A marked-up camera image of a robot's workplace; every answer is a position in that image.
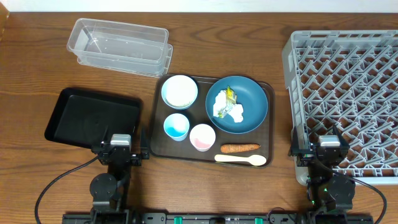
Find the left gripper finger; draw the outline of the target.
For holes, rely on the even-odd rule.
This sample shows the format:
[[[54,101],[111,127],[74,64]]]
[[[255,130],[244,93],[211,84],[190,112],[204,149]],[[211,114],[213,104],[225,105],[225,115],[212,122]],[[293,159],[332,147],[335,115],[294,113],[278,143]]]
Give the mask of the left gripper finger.
[[[148,137],[147,137],[147,131],[144,126],[141,128],[141,133],[140,133],[140,149],[141,152],[149,152],[150,149],[150,144],[148,142]]]
[[[108,140],[108,137],[107,137],[108,129],[109,129],[109,126],[106,126],[105,130],[104,130],[104,134],[103,134],[102,140],[101,140],[100,145],[99,145],[100,147],[103,147],[107,143],[107,140]]]

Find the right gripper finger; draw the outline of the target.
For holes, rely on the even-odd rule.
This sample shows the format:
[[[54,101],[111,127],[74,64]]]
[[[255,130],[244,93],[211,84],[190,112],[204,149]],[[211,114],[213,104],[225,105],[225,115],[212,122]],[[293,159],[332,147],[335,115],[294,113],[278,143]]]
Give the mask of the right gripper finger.
[[[288,152],[288,156],[290,157],[298,156],[299,152],[300,152],[299,138],[298,138],[297,128],[294,127],[292,131],[292,141]]]
[[[340,151],[341,152],[348,152],[350,149],[350,146],[348,144],[348,142],[346,141],[346,139],[341,135],[341,133],[339,132],[338,128],[336,127],[336,125],[334,124],[332,126],[332,133],[337,136],[339,142],[340,142]]]

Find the pink cup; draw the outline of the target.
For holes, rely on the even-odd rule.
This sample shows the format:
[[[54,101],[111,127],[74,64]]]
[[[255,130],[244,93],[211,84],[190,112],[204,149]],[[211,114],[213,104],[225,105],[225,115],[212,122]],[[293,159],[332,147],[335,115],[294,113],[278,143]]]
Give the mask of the pink cup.
[[[215,141],[216,133],[210,125],[198,124],[190,131],[190,142],[200,152],[209,150]]]

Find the clear plastic bin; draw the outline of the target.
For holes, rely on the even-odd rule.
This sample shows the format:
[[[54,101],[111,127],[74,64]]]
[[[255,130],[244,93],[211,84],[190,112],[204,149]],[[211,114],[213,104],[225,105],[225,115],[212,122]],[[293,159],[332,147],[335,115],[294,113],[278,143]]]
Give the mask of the clear plastic bin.
[[[173,46],[168,40],[164,28],[80,18],[67,50],[82,65],[157,78],[170,67]]]

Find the light blue cup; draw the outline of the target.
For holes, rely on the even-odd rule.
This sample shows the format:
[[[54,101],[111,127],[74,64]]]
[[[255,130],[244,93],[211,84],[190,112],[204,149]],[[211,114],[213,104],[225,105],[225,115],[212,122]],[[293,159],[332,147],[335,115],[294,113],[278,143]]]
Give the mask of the light blue cup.
[[[164,121],[164,131],[174,141],[183,141],[189,132],[190,123],[186,116],[174,113],[166,117]]]

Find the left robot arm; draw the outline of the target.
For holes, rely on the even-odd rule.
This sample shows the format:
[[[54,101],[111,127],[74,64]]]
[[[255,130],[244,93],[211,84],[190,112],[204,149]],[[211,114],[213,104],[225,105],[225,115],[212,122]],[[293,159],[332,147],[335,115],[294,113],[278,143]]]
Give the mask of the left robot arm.
[[[88,223],[140,223],[141,216],[127,206],[127,193],[131,180],[131,168],[141,166],[149,158],[147,147],[139,153],[131,152],[132,137],[129,134],[108,136],[105,128],[99,145],[92,146],[91,151],[98,156],[97,160],[108,167],[106,173],[97,175],[90,184],[93,197],[93,208]]]

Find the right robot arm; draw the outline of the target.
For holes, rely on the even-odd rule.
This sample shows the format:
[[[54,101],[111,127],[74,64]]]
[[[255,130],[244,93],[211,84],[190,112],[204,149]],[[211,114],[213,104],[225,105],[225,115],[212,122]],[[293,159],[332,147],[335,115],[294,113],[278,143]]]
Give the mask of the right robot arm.
[[[347,210],[353,207],[355,183],[342,174],[334,174],[349,151],[349,144],[336,126],[332,134],[318,138],[316,144],[302,149],[297,129],[292,133],[289,156],[296,158],[297,167],[308,169],[307,197],[313,208],[295,217],[295,223],[348,223]]]

